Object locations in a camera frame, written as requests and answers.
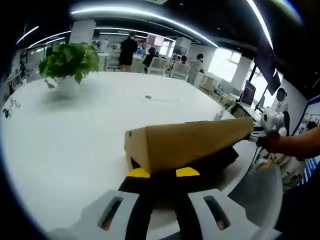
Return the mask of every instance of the black ceiling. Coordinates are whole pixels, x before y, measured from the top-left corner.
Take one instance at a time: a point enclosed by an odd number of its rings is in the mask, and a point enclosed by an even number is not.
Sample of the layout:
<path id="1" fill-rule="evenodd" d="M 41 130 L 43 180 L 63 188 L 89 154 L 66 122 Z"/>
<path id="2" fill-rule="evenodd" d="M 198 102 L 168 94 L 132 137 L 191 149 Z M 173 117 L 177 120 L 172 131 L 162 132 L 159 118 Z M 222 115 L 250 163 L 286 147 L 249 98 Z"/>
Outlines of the black ceiling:
<path id="1" fill-rule="evenodd" d="M 289 18 L 274 1 L 254 0 L 270 32 L 277 57 L 277 68 L 306 98 L 310 99 L 320 94 L 320 82 L 314 87 L 318 79 L 315 72 L 320 74 L 319 0 L 291 1 L 300 13 L 302 25 Z M 45 37 L 70 30 L 74 21 L 70 15 L 71 9 L 84 4 L 135 6 L 135 8 L 157 13 L 190 26 L 219 46 L 235 49 L 246 55 L 254 55 L 253 50 L 258 46 L 262 35 L 260 23 L 246 0 L 168 0 L 163 5 L 143 0 L 98 2 L 56 0 L 50 4 L 44 6 L 43 1 L 34 4 L 29 1 L 28 4 L 23 5 L 24 9 L 21 9 L 21 12 L 18 11 L 16 32 L 12 34 L 15 41 L 22 35 L 24 27 L 29 30 L 34 26 L 40 26 L 37 31 L 26 37 L 24 42 L 19 43 L 19 48 L 28 47 Z M 164 36 L 183 36 L 166 28 L 176 29 L 172 24 L 156 19 L 148 20 L 166 27 L 136 20 L 131 16 L 123 18 L 126 16 L 118 14 L 107 16 L 91 14 L 85 17 L 94 18 L 97 26 L 134 28 Z M 197 39 L 202 44 L 209 45 L 200 37 L 182 28 L 176 30 Z"/>

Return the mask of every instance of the white chair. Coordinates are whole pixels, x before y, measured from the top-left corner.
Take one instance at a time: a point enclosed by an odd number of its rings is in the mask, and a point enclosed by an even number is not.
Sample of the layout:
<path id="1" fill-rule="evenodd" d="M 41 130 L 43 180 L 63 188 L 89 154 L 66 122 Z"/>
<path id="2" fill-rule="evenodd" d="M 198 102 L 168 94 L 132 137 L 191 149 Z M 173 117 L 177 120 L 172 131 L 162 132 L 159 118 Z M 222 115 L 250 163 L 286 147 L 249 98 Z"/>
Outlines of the white chair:
<path id="1" fill-rule="evenodd" d="M 106 60 L 106 70 L 119 70 L 120 65 L 119 65 L 119 57 L 120 57 L 120 51 L 111 51 L 109 53 L 109 56 L 107 57 Z"/>
<path id="2" fill-rule="evenodd" d="M 190 66 L 181 62 L 176 62 L 171 71 L 170 77 L 175 79 L 187 80 L 189 77 Z"/>
<path id="3" fill-rule="evenodd" d="M 154 57 L 150 66 L 147 67 L 147 74 L 165 76 L 169 63 L 167 59 Z"/>
<path id="4" fill-rule="evenodd" d="M 252 223 L 272 229 L 278 220 L 282 196 L 280 169 L 273 166 L 245 176 L 228 197 L 245 209 Z"/>

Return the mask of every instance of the human arm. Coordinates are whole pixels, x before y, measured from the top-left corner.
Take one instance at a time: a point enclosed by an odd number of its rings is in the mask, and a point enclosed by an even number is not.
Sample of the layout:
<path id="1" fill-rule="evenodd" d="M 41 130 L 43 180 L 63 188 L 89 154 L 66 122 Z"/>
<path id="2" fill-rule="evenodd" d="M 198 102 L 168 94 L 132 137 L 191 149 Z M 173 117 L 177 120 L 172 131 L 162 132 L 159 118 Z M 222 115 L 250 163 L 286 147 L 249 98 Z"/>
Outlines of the human arm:
<path id="1" fill-rule="evenodd" d="M 320 126 L 302 135 L 280 136 L 278 133 L 260 138 L 259 146 L 273 154 L 284 154 L 299 159 L 320 155 Z"/>

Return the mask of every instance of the human hand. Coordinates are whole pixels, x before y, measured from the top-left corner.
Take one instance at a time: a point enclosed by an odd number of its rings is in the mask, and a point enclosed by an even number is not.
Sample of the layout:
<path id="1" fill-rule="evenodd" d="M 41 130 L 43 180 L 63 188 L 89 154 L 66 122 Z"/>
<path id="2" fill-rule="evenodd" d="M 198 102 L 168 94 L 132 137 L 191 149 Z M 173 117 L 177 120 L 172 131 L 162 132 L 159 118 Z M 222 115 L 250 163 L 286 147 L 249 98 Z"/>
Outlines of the human hand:
<path id="1" fill-rule="evenodd" d="M 257 146 L 266 149 L 269 153 L 277 154 L 279 142 L 282 136 L 278 132 L 273 132 L 268 136 L 259 137 Z"/>

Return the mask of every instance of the ceiling light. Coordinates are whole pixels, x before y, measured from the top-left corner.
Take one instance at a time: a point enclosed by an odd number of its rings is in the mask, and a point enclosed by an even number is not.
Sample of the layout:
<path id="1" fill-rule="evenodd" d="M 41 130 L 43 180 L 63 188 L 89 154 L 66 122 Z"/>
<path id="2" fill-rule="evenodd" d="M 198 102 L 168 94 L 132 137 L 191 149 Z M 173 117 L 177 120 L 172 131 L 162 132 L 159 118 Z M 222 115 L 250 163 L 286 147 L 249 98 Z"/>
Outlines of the ceiling light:
<path id="1" fill-rule="evenodd" d="M 52 43 L 52 42 L 55 42 L 55 41 L 59 41 L 59 40 L 64 39 L 64 38 L 65 37 L 63 36 L 63 37 L 60 37 L 60 38 L 57 38 L 57 39 L 53 39 L 51 41 L 47 41 L 45 44 L 49 44 L 49 43 Z"/>
<path id="2" fill-rule="evenodd" d="M 45 40 L 50 39 L 50 38 L 53 38 L 53 37 L 55 37 L 55 36 L 59 36 L 59 35 L 61 35 L 61 34 L 67 34 L 67 33 L 71 33 L 71 31 L 64 31 L 64 32 L 60 32 L 60 33 L 57 33 L 57 34 L 52 35 L 52 36 L 48 36 L 48 37 L 46 37 L 46 38 L 44 38 L 44 39 L 42 39 L 42 40 L 40 40 L 40 41 L 35 42 L 34 44 L 31 44 L 31 45 L 28 47 L 28 49 L 32 48 L 34 45 L 36 45 L 36 44 L 38 44 L 38 43 L 41 43 L 42 41 L 45 41 Z"/>
<path id="3" fill-rule="evenodd" d="M 199 32 L 191 29 L 188 26 L 185 26 L 177 21 L 174 21 L 172 19 L 154 14 L 152 12 L 148 12 L 148 11 L 142 11 L 139 9 L 135 9 L 135 8 L 129 8 L 129 7 L 118 7 L 118 6 L 105 6 L 105 7 L 92 7 L 92 8 L 86 8 L 86 9 L 82 9 L 82 10 L 76 10 L 76 11 L 72 11 L 71 14 L 81 14 L 81 13 L 89 13 L 89 12 L 111 12 L 111 13 L 115 13 L 115 12 L 120 12 L 120 13 L 127 13 L 127 14 L 138 14 L 138 15 L 143 15 L 143 16 L 148 16 L 148 17 L 153 17 L 156 19 L 160 19 L 163 21 L 166 21 L 168 23 L 174 24 L 176 26 L 179 26 L 197 36 L 199 36 L 200 38 L 206 40 L 208 43 L 210 43 L 211 45 L 215 46 L 216 48 L 218 48 L 219 46 L 217 44 L 215 44 L 213 41 L 209 40 L 208 38 L 206 38 L 205 36 L 203 36 L 202 34 L 200 34 Z"/>
<path id="4" fill-rule="evenodd" d="M 146 39 L 146 36 L 139 36 L 139 35 L 135 35 L 137 38 L 141 38 L 141 39 Z"/>
<path id="5" fill-rule="evenodd" d="M 271 41 L 271 37 L 270 37 L 270 34 L 269 34 L 269 31 L 267 29 L 267 25 L 259 11 L 259 9 L 257 8 L 256 4 L 254 3 L 253 0 L 246 0 L 248 2 L 248 4 L 250 5 L 250 7 L 252 8 L 252 10 L 254 11 L 254 14 L 256 15 L 256 17 L 258 18 L 259 22 L 260 22 L 260 25 L 262 27 L 262 30 L 264 32 L 264 35 L 266 37 L 266 39 L 268 40 L 270 46 L 272 49 L 274 49 L 274 46 L 272 45 L 272 41 Z"/>
<path id="6" fill-rule="evenodd" d="M 38 29 L 39 26 L 36 26 L 34 28 L 32 28 L 30 31 L 28 31 L 25 35 L 23 35 L 17 42 L 15 45 L 17 45 L 22 39 L 24 39 L 27 35 L 29 35 L 30 33 L 32 33 L 34 30 Z"/>
<path id="7" fill-rule="evenodd" d="M 157 36 L 157 37 L 160 37 L 160 38 L 168 39 L 168 40 L 170 40 L 170 41 L 172 41 L 172 42 L 176 42 L 176 40 L 173 40 L 173 39 L 171 39 L 171 38 L 169 38 L 169 37 L 166 37 L 166 36 L 161 36 L 161 35 L 154 34 L 154 33 L 151 33 L 151 32 L 140 31 L 140 30 L 129 29 L 129 28 L 121 28 L 121 27 L 95 27 L 94 29 L 109 29 L 109 30 L 131 31 L 131 32 L 137 32 L 137 33 L 142 33 L 142 34 L 154 35 L 154 36 Z"/>
<path id="8" fill-rule="evenodd" d="M 118 32 L 100 32 L 100 34 L 129 36 L 129 34 L 127 33 L 118 33 Z"/>

